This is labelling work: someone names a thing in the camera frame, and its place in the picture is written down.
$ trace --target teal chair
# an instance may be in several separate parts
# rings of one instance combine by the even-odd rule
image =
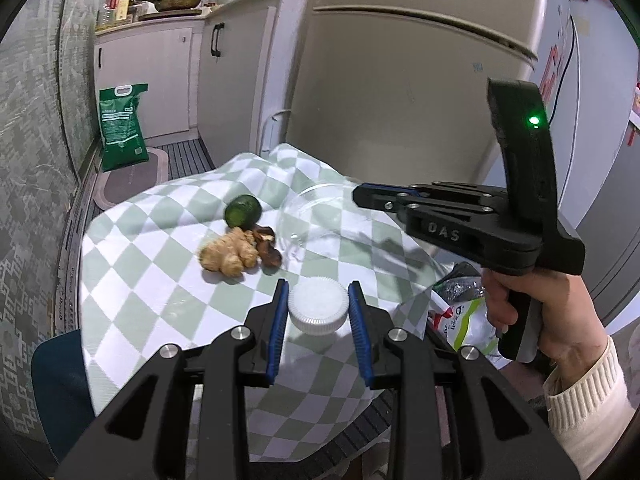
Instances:
[[[31,360],[36,406],[49,447],[58,462],[95,419],[82,358],[80,331],[38,346]]]

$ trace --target wrist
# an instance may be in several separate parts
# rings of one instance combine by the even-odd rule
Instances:
[[[564,355],[557,358],[562,390],[570,388],[584,377],[602,357],[608,344],[609,337],[603,333],[590,344],[572,346]]]

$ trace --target cabinet handle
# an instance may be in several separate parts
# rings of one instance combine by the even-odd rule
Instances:
[[[213,33],[211,34],[211,55],[214,57],[222,56],[222,53],[218,50],[218,40],[220,39],[220,30],[225,28],[225,23],[217,23],[213,27]],[[216,47],[213,47],[213,41],[216,40]]]

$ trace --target frying pan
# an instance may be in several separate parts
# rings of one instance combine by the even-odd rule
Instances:
[[[202,0],[132,0],[134,2],[150,2],[158,12],[165,10],[187,10],[197,7]]]

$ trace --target countertop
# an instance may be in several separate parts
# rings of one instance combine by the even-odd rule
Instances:
[[[107,28],[106,30],[100,30],[99,32],[95,33],[96,38],[99,38],[101,36],[105,36],[107,34],[113,34],[114,32],[121,32],[123,30],[129,30],[132,28],[144,28],[144,27],[148,27],[150,25],[157,25],[158,23],[171,23],[171,22],[188,22],[191,20],[206,20],[207,18],[209,18],[210,16],[217,14],[219,12],[221,12],[223,9],[226,9],[227,7],[231,7],[239,2],[245,2],[247,0],[232,0],[231,2],[229,2],[228,4],[225,5],[220,5],[217,7],[211,7],[210,10],[207,11],[206,7],[205,9],[203,9],[203,12],[201,15],[199,16],[175,16],[172,18],[159,18],[157,20],[147,20],[144,22],[135,22],[135,23],[127,23],[127,25],[119,25],[118,27],[111,27],[111,28]]]

